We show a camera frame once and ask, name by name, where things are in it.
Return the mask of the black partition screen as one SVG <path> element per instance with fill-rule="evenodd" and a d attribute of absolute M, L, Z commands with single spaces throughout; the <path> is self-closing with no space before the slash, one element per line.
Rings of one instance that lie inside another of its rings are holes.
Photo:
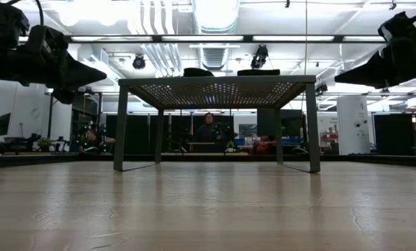
<path fill-rule="evenodd" d="M 163 119 L 164 153 L 206 153 L 198 150 L 202 142 L 196 135 L 205 117 L 200 114 L 165 115 Z M 155 152 L 157 127 L 156 114 L 127 116 L 124 153 L 127 155 L 149 155 Z M 237 135 L 231 116 L 215 116 L 213 133 L 216 135 L 216 151 L 223 152 L 228 141 Z"/>
<path fill-rule="evenodd" d="M 416 113 L 373 116 L 376 153 L 416 155 Z"/>

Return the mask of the white pillar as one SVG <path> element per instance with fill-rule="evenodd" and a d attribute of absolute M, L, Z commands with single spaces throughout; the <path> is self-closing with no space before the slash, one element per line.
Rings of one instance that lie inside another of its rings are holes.
<path fill-rule="evenodd" d="M 337 98 L 339 154 L 370 153 L 369 113 L 365 96 Z"/>

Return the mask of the grey perforated metal shelf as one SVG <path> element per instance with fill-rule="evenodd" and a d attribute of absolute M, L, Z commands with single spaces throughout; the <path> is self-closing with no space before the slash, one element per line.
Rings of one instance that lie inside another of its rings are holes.
<path fill-rule="evenodd" d="M 133 94 L 158 111 L 155 163 L 161 162 L 164 112 L 167 109 L 272 109 L 281 117 L 281 108 L 299 94 L 305 95 L 309 144 L 309 166 L 303 172 L 320 172 L 320 149 L 313 75 L 171 77 L 119 80 L 116 149 L 113 169 L 124 170 L 124 147 L 128 95 Z"/>

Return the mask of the black table border rail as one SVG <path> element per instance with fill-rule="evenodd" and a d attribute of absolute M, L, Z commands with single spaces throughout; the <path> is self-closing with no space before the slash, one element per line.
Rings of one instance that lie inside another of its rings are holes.
<path fill-rule="evenodd" d="M 86 155 L 86 154 L 56 154 L 56 155 L 0 155 L 0 168 L 25 165 L 41 165 L 60 162 L 78 161 L 113 161 L 112 155 Z M 244 155 L 242 153 L 210 153 L 199 155 L 166 155 L 161 157 L 166 162 L 274 162 L 274 155 Z M 384 165 L 400 165 L 416 167 L 416 156 L 401 155 L 322 155 L 322 162 L 365 162 Z"/>

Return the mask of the ceiling air vent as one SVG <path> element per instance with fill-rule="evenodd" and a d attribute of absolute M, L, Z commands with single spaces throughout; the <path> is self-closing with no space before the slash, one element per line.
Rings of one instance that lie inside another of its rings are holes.
<path fill-rule="evenodd" d="M 222 70 L 228 59 L 228 49 L 202 48 L 202 66 L 207 70 Z"/>

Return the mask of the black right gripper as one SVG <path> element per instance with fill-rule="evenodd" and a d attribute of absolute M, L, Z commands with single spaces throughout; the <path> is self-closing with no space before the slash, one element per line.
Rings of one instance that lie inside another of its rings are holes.
<path fill-rule="evenodd" d="M 387 70 L 376 52 L 366 63 L 336 75 L 334 81 L 383 89 L 416 79 L 416 37 L 389 37 L 386 49 Z"/>

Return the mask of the black cabinet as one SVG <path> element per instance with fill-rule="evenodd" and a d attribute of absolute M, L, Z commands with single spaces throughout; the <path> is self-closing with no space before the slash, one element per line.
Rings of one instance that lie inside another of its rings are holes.
<path fill-rule="evenodd" d="M 281 139 L 283 153 L 294 155 L 292 150 L 304 143 L 304 115 L 298 109 L 281 109 Z M 274 136 L 276 113 L 273 109 L 258 110 L 258 136 Z"/>

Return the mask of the silver ventilation duct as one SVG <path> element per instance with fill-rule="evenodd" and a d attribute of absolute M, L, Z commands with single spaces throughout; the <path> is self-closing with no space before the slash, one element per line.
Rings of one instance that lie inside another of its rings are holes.
<path fill-rule="evenodd" d="M 234 34 L 241 0 L 191 0 L 197 34 Z"/>

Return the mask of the round ridged black plate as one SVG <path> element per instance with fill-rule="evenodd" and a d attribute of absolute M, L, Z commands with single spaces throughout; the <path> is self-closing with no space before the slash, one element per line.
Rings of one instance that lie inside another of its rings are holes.
<path fill-rule="evenodd" d="M 184 77 L 213 77 L 214 74 L 201 68 L 185 68 Z"/>

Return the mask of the potted green plant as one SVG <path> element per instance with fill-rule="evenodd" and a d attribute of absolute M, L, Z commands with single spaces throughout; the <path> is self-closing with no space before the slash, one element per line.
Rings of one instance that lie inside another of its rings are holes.
<path fill-rule="evenodd" d="M 42 137 L 37 140 L 37 145 L 42 152 L 49 152 L 52 142 L 50 139 Z"/>

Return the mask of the black ceiling spotlight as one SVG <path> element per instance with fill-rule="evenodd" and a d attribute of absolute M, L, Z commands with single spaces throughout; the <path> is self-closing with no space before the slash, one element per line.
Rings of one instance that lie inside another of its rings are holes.
<path fill-rule="evenodd" d="M 146 66 L 146 62 L 144 59 L 144 55 L 143 54 L 136 54 L 135 58 L 132 62 L 132 67 L 136 70 L 142 70 L 144 69 Z"/>
<path fill-rule="evenodd" d="M 267 62 L 268 49 L 266 45 L 258 45 L 258 48 L 253 55 L 251 61 L 251 68 L 252 69 L 261 69 Z"/>

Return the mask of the black monitor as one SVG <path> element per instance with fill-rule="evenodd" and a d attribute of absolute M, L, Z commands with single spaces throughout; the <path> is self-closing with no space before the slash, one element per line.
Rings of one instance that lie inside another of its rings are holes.
<path fill-rule="evenodd" d="M 7 135 L 10 124 L 11 113 L 0 116 L 0 136 Z"/>

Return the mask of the shelf with red bins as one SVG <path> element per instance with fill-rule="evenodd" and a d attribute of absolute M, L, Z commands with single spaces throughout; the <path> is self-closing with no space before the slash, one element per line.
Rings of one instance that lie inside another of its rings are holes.
<path fill-rule="evenodd" d="M 324 154 L 339 154 L 339 137 L 336 133 L 320 133 L 320 150 Z"/>

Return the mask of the black metal frame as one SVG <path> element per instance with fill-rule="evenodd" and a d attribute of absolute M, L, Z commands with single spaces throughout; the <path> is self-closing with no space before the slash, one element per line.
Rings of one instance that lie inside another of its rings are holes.
<path fill-rule="evenodd" d="M 63 104 L 48 96 L 47 136 L 50 139 L 73 141 L 88 126 L 98 127 L 102 93 L 79 93 L 71 104 Z"/>

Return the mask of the person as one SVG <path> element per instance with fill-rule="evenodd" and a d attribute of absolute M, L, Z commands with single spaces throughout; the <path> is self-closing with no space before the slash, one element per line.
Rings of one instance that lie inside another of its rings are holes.
<path fill-rule="evenodd" d="M 258 141 L 254 142 L 251 149 L 252 155 L 274 155 L 276 153 L 274 136 L 262 136 Z"/>
<path fill-rule="evenodd" d="M 213 133 L 214 116 L 212 113 L 205 114 L 205 123 L 199 127 L 196 139 L 202 142 L 198 150 L 200 152 L 213 153 L 216 151 L 216 135 Z"/>
<path fill-rule="evenodd" d="M 108 149 L 115 142 L 115 138 L 100 136 L 94 130 L 88 129 L 85 132 L 84 144 L 80 147 L 80 152 L 92 146 L 99 148 L 99 153 L 104 152 L 104 149 Z"/>

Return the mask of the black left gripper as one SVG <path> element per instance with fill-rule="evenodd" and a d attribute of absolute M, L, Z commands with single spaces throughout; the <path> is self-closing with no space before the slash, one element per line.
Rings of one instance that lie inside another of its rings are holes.
<path fill-rule="evenodd" d="M 81 87 L 106 78 L 103 71 L 68 57 L 65 35 L 48 26 L 34 26 L 22 45 L 0 48 L 2 80 L 23 85 Z M 62 104 L 72 104 L 75 89 L 54 88 L 52 96 Z"/>

